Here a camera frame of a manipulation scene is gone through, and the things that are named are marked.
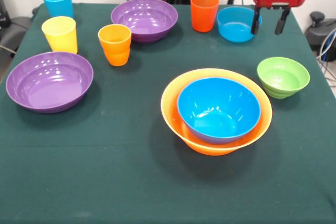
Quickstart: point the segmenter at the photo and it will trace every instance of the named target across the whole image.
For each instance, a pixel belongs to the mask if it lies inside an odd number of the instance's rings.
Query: plastic bowl
[[[254,38],[251,33],[254,11],[246,7],[226,7],[217,14],[220,35],[231,42],[247,42]]]
[[[257,68],[261,84],[269,96],[277,99],[290,97],[308,85],[308,70],[295,60],[272,57]]]
[[[227,78],[243,84],[253,92],[260,103],[261,117],[257,126],[239,140],[229,144],[214,145],[202,141],[185,126],[178,113],[177,99],[184,87],[195,80],[209,77]],[[161,97],[161,113],[168,127],[191,149],[211,156],[225,155],[254,143],[264,135],[272,119],[271,103],[261,87],[241,74],[214,68],[193,70],[172,80],[163,91]]]
[[[128,26],[132,30],[132,39],[140,43],[162,39],[177,19],[176,9],[162,0],[129,0],[111,13],[112,22]]]
[[[46,52],[18,64],[6,90],[17,104],[40,113],[56,113],[78,103],[93,80],[93,68],[82,56]]]
[[[187,85],[177,100],[180,116],[200,139],[226,144],[250,132],[260,119],[256,96],[240,83],[206,78]]]

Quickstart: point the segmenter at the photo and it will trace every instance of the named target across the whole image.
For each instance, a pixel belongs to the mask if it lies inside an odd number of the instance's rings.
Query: stacked bowls
[[[161,112],[168,127],[190,148],[213,156],[257,141],[272,118],[263,90],[224,69],[197,69],[176,77],[162,94]]]

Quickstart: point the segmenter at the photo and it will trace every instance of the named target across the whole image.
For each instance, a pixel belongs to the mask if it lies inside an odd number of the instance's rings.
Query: plastic cup
[[[72,0],[44,0],[51,17],[73,18]]]
[[[219,0],[190,0],[191,19],[196,31],[206,33],[214,27]]]
[[[113,66],[125,65],[130,56],[132,31],[120,24],[107,25],[98,32],[101,47],[108,62]]]
[[[76,22],[69,17],[55,17],[42,24],[42,31],[53,51],[77,53]]]

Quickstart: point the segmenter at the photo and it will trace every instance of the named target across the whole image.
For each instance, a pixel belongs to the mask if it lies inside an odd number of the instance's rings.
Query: table
[[[17,106],[0,88],[1,223],[335,223],[335,98],[294,16],[282,35],[278,11],[263,10],[258,36],[245,44],[217,27],[192,29],[190,7],[162,40],[133,43],[129,63],[111,67],[97,32],[114,5],[75,4],[79,54],[94,68],[84,99],[58,114]],[[49,51],[42,5],[11,69]],[[229,69],[260,84],[267,57],[300,61],[310,84],[274,111],[251,146],[211,157],[189,149],[165,125],[160,99],[176,76],[197,68]]]

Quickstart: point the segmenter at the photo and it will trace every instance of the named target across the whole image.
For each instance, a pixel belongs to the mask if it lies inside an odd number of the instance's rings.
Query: bowl rim
[[[192,84],[196,83],[196,82],[199,82],[199,81],[202,81],[202,80],[208,80],[208,79],[221,79],[221,80],[226,80],[226,81],[229,81],[229,82],[233,82],[233,83],[236,83],[237,85],[239,85],[240,87],[243,87],[245,89],[248,90],[248,92],[250,94],[252,94],[252,96],[254,97],[254,99],[257,101],[257,104],[258,104],[258,116],[257,116],[257,120],[256,122],[252,125],[251,128],[249,128],[248,130],[240,133],[240,134],[237,134],[237,135],[232,135],[232,136],[213,136],[213,135],[209,135],[209,134],[205,134],[203,132],[200,132],[198,131],[197,129],[195,129],[195,127],[193,127],[192,125],[190,125],[189,123],[187,123],[185,120],[184,120],[184,116],[182,116],[181,114],[181,111],[180,111],[180,97],[182,95],[182,93]],[[195,132],[199,132],[201,135],[203,136],[207,136],[207,137],[211,137],[211,138],[217,138],[217,139],[221,139],[221,140],[225,140],[225,139],[230,139],[230,138],[238,138],[238,137],[242,137],[244,135],[246,135],[247,133],[249,133],[251,130],[253,130],[257,124],[259,123],[260,121],[260,117],[261,117],[261,106],[260,106],[260,102],[258,100],[258,98],[256,97],[256,95],[249,89],[247,88],[245,85],[237,82],[237,81],[234,81],[234,80],[231,80],[229,78],[221,78],[221,77],[206,77],[206,78],[201,78],[201,79],[198,79],[198,80],[195,80],[191,83],[189,83],[188,85],[186,85],[182,90],[181,92],[179,93],[178,97],[177,97],[177,110],[179,111],[179,114],[180,114],[180,117],[181,119],[183,120],[183,122],[190,128],[192,128]]]
[[[217,16],[216,16],[216,20],[217,20],[217,23],[219,25],[225,25],[226,23],[223,23],[221,21],[219,21],[219,14],[221,12],[224,12],[225,10],[228,10],[228,9],[245,9],[245,10],[248,10],[248,11],[251,11],[251,13],[254,14],[254,10],[251,9],[251,8],[248,8],[248,7],[244,7],[244,6],[228,6],[228,7],[224,7],[223,9],[219,10],[218,13],[217,13]],[[260,25],[262,25],[263,21],[262,21],[262,16],[260,15],[259,16],[259,21],[260,21]],[[238,29],[232,29],[230,27],[226,27],[226,29],[230,29],[230,30],[234,30],[234,31],[245,31],[245,30],[238,30]]]
[[[90,68],[91,78],[90,78],[90,80],[88,81],[88,86],[86,87],[85,90],[83,90],[83,91],[82,91],[76,98],[72,99],[72,100],[69,101],[69,102],[62,103],[62,104],[59,104],[59,105],[57,105],[57,106],[46,107],[46,108],[37,108],[37,107],[33,107],[33,106],[24,105],[24,104],[22,104],[21,102],[18,102],[16,99],[14,99],[14,98],[10,95],[10,93],[9,93],[9,91],[8,91],[8,89],[9,89],[9,87],[8,87],[8,86],[9,86],[9,84],[8,84],[8,80],[9,80],[9,77],[10,77],[11,75],[13,75],[13,72],[14,72],[19,66],[21,66],[22,64],[24,64],[24,63],[27,62],[27,61],[30,61],[30,60],[33,59],[33,58],[37,58],[37,57],[39,57],[39,56],[41,56],[41,55],[51,55],[51,54],[57,54],[57,53],[67,53],[67,54],[74,55],[74,56],[76,56],[76,57],[82,58],[82,59],[84,60],[84,62],[86,62],[86,63],[88,64],[88,66],[89,66],[89,68]],[[18,105],[20,105],[20,106],[22,106],[22,107],[24,107],[24,108],[27,108],[27,109],[30,109],[30,110],[38,110],[38,111],[51,110],[51,109],[56,109],[56,108],[59,108],[59,107],[62,107],[62,106],[64,106],[64,105],[66,105],[66,104],[69,104],[69,103],[75,101],[76,99],[80,98],[83,94],[85,94],[85,93],[88,91],[88,89],[90,88],[90,86],[91,86],[91,84],[92,84],[92,82],[93,82],[93,76],[94,76],[94,71],[93,71],[93,67],[92,67],[91,63],[90,63],[86,58],[84,58],[84,57],[81,56],[81,55],[74,54],[74,53],[72,53],[72,52],[65,52],[65,51],[43,52],[43,53],[41,53],[41,54],[33,55],[33,56],[31,56],[31,57],[29,57],[29,58],[23,60],[22,62],[20,62],[19,64],[17,64],[17,65],[10,71],[10,73],[8,74],[7,79],[6,79],[6,91],[7,91],[8,96],[9,96],[15,103],[17,103]]]
[[[262,132],[258,135],[258,137],[256,137],[252,142],[248,142],[248,143],[245,143],[245,144],[242,144],[241,146],[235,146],[235,147],[210,147],[210,146],[205,146],[205,145],[202,145],[202,144],[198,144],[198,143],[195,143],[191,140],[189,140],[188,138],[186,138],[185,136],[181,135],[179,132],[177,132],[174,127],[169,123],[168,119],[167,119],[167,116],[165,113],[163,113],[164,111],[164,104],[163,104],[163,98],[166,96],[166,93],[168,92],[168,86],[171,85],[173,82],[176,82],[177,79],[180,79],[180,78],[183,78],[183,76],[185,74],[188,74],[190,72],[194,72],[194,71],[207,71],[207,70],[220,70],[220,71],[225,71],[227,73],[234,73],[234,74],[238,74],[246,79],[248,79],[252,85],[255,85],[257,86],[257,88],[259,89],[259,91],[265,96],[265,98],[267,99],[268,103],[268,107],[269,107],[269,111],[270,111],[270,120],[269,122],[267,123],[267,127],[265,127]],[[185,72],[185,73],[182,73],[180,74],[179,76],[175,77],[173,80],[171,80],[169,82],[169,84],[166,86],[166,88],[164,89],[163,93],[162,93],[162,96],[161,96],[161,103],[160,103],[160,108],[161,108],[161,114],[163,116],[163,119],[165,121],[165,123],[168,125],[168,127],[179,137],[181,138],[184,142],[187,142],[193,146],[197,146],[198,148],[204,148],[208,151],[215,151],[217,152],[218,150],[226,150],[226,151],[235,151],[237,149],[240,149],[240,148],[243,148],[243,147],[246,147],[252,143],[254,143],[255,141],[257,141],[259,138],[261,138],[265,133],[266,131],[268,130],[270,124],[271,124],[271,121],[272,121],[272,115],[273,115],[273,111],[272,111],[272,105],[269,101],[269,98],[268,96],[265,94],[265,92],[262,90],[262,88],[256,84],[254,81],[252,81],[251,79],[247,78],[246,76],[243,76],[242,74],[240,73],[236,73],[236,72],[233,72],[233,71],[230,71],[230,70],[226,70],[226,69],[220,69],[220,68],[201,68],[201,69],[194,69],[194,70],[191,70],[191,71],[188,71],[188,72]]]
[[[119,6],[122,6],[123,4],[128,3],[128,2],[135,2],[135,1],[139,1],[139,0],[127,0],[127,1],[125,1],[125,2],[123,2],[123,3],[120,3],[119,5],[117,5],[117,6],[112,10],[112,12],[111,12],[111,21],[112,21],[114,24],[124,25],[124,24],[121,24],[121,23],[116,23],[116,22],[114,22],[114,20],[113,20],[113,13],[114,13],[114,11],[116,11],[116,9],[117,9]],[[135,32],[132,31],[132,34],[135,34],[135,35],[156,35],[156,34],[164,33],[165,31],[169,31],[169,30],[172,29],[173,26],[177,23],[177,21],[178,21],[178,11],[176,10],[176,8],[175,8],[173,5],[171,5],[171,4],[169,4],[168,2],[163,1],[163,0],[152,0],[152,1],[157,1],[157,2],[160,2],[160,3],[166,4],[166,5],[169,5],[169,6],[171,7],[171,9],[173,10],[173,12],[175,12],[175,14],[176,14],[176,20],[174,20],[174,21],[172,22],[172,25],[171,25],[170,27],[168,27],[168,28],[166,28],[166,29],[164,29],[164,30],[162,30],[162,31],[158,31],[158,32],[156,32],[156,33],[139,34],[139,33],[135,33]]]
[[[307,82],[304,83],[304,85],[302,85],[302,86],[300,86],[299,88],[296,88],[296,89],[282,89],[282,88],[280,89],[280,88],[273,87],[269,82],[265,81],[264,78],[261,77],[260,69],[261,69],[261,65],[262,64],[264,64],[265,62],[267,62],[269,60],[274,60],[274,59],[281,59],[281,60],[285,60],[285,61],[290,61],[290,62],[296,64],[297,66],[301,67],[303,69],[303,71],[306,73],[306,76],[308,77]],[[304,89],[309,84],[309,82],[310,82],[310,74],[309,74],[309,71],[307,70],[307,68],[305,68],[305,66],[302,65],[301,63],[299,63],[298,61],[290,59],[290,58],[287,58],[287,57],[269,57],[269,58],[266,58],[266,59],[262,60],[258,64],[257,73],[258,73],[258,77],[260,78],[260,80],[262,82],[264,82],[266,85],[272,87],[273,89],[279,90],[279,91],[297,92],[297,91],[300,91],[300,90]]]

